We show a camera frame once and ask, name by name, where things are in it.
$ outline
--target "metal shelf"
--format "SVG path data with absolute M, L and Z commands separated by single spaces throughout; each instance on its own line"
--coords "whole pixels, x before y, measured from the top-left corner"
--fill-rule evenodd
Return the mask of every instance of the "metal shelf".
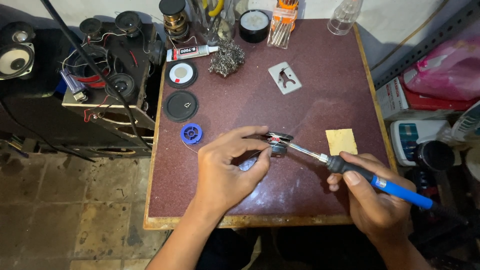
M 411 64 L 418 61 L 442 42 L 460 33 L 480 18 L 480 0 L 472 0 L 465 7 L 452 16 L 444 25 L 439 27 L 429 37 L 415 46 L 402 59 L 374 81 L 375 88 L 379 89 L 391 81 Z

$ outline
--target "pink plastic bag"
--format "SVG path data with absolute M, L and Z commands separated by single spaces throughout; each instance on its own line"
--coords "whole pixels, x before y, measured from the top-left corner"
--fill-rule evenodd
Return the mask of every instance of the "pink plastic bag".
M 480 97 L 480 36 L 449 40 L 406 69 L 412 92 L 449 100 Z

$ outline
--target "tiled floor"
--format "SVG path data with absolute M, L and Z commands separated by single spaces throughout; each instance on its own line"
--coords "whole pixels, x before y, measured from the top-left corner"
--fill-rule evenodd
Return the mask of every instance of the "tiled floor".
M 0 269 L 145 269 L 166 234 L 142 228 L 149 164 L 12 154 L 0 167 Z

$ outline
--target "blue soldering iron handle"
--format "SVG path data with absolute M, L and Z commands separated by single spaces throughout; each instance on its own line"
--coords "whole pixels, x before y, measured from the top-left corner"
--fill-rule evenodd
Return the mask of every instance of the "blue soldering iron handle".
M 433 201 L 427 197 L 417 194 L 402 186 L 394 184 L 388 180 L 377 177 L 375 174 L 360 166 L 346 162 L 341 156 L 331 156 L 327 162 L 327 168 L 333 173 L 343 174 L 346 171 L 356 171 L 360 173 L 373 187 L 376 187 L 388 194 L 394 195 L 409 203 L 424 209 L 432 208 Z

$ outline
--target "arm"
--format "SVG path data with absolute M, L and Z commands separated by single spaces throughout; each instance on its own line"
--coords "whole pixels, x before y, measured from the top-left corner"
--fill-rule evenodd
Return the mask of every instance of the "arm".
M 221 134 L 198 151 L 198 184 L 194 198 L 161 250 L 146 270 L 192 270 L 212 230 L 231 207 L 250 194 L 270 168 L 272 149 L 261 140 L 243 139 L 265 134 L 266 126 L 247 126 Z M 260 150 L 246 172 L 231 165 L 248 150 Z
M 347 162 L 362 166 L 379 177 L 416 191 L 409 180 L 386 168 L 370 154 L 351 155 L 341 152 Z M 327 182 L 330 190 L 338 190 L 338 182 L 345 180 L 350 199 L 350 214 L 360 231 L 367 235 L 384 259 L 389 270 L 432 270 L 420 252 L 408 240 L 406 233 L 410 204 L 395 196 L 376 193 L 368 181 L 357 172 L 332 174 Z

